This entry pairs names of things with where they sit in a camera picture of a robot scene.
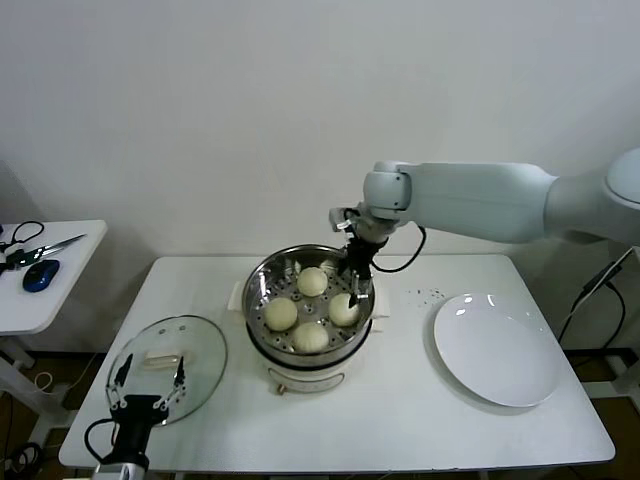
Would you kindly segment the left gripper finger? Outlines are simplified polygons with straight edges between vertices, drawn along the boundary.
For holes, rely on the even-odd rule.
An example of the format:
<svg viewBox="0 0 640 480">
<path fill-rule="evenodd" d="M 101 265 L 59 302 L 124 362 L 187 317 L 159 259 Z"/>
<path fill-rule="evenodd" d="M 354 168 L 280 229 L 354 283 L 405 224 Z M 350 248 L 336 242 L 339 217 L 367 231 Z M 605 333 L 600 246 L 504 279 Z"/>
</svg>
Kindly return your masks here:
<svg viewBox="0 0 640 480">
<path fill-rule="evenodd" d="M 125 383 L 132 365 L 133 355 L 129 354 L 124 363 L 117 368 L 115 375 L 107 381 L 105 386 L 106 399 L 110 411 L 125 408 L 127 406 Z"/>
<path fill-rule="evenodd" d="M 177 404 L 186 395 L 187 387 L 185 384 L 186 374 L 184 369 L 184 361 L 180 360 L 174 374 L 173 387 L 171 391 L 162 396 L 153 405 L 154 409 L 160 411 L 169 411 L 174 404 Z"/>
</svg>

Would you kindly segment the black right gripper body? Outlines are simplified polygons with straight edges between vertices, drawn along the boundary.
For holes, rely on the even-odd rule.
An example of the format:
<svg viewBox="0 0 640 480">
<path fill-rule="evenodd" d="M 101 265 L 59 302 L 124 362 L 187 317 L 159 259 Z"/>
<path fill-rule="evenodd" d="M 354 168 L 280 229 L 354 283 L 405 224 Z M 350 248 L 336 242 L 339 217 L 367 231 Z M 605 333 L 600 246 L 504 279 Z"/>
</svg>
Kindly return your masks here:
<svg viewBox="0 0 640 480">
<path fill-rule="evenodd" d="M 352 274 L 360 278 L 370 278 L 370 265 L 377 254 L 377 244 L 362 239 L 350 239 L 346 245 L 344 262 Z"/>
</svg>

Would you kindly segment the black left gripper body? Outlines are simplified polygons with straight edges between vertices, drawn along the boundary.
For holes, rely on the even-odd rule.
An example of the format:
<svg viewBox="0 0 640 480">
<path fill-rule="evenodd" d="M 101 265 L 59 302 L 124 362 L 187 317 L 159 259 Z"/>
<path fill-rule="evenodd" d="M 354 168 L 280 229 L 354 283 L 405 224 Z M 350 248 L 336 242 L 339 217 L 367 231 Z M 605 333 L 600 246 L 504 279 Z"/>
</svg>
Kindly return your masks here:
<svg viewBox="0 0 640 480">
<path fill-rule="evenodd" d="M 111 417 L 118 425 L 111 462 L 148 462 L 146 449 L 151 430 L 168 418 L 162 409 L 160 395 L 126 395 L 125 406 L 120 402 L 111 409 Z"/>
</svg>

